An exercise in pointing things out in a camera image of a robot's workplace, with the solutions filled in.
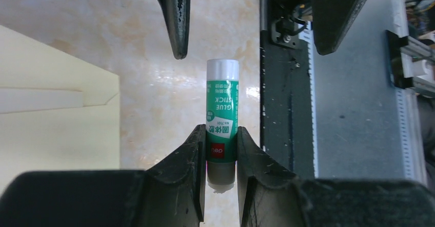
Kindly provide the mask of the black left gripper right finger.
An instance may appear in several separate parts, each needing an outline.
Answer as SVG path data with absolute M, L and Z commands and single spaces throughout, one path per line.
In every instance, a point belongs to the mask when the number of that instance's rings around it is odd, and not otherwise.
M 238 203 L 241 226 L 305 226 L 296 174 L 271 158 L 245 127 L 238 128 Z

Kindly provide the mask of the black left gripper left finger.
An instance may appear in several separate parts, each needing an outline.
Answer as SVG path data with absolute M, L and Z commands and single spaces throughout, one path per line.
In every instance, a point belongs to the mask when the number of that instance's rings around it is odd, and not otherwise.
M 199 226 L 204 221 L 205 141 L 205 125 L 197 125 L 183 144 L 147 170 L 145 226 Z

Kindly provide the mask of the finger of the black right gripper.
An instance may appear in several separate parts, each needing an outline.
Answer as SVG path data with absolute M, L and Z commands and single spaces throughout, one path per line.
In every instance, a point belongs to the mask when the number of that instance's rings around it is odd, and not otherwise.
M 314 44 L 320 55 L 335 52 L 367 0 L 311 0 Z
M 167 28 L 175 59 L 184 59 L 188 53 L 190 0 L 157 0 Z

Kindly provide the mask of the cream yellow envelope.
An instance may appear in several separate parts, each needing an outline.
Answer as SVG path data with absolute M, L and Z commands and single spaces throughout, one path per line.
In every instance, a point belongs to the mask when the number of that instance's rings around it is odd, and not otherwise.
M 119 168 L 119 77 L 1 27 L 1 189 L 28 171 Z

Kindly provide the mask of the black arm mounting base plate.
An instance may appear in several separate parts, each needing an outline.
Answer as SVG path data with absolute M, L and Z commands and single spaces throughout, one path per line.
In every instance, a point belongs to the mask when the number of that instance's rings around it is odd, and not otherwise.
M 314 178 L 308 24 L 303 0 L 260 0 L 260 143 L 279 164 Z

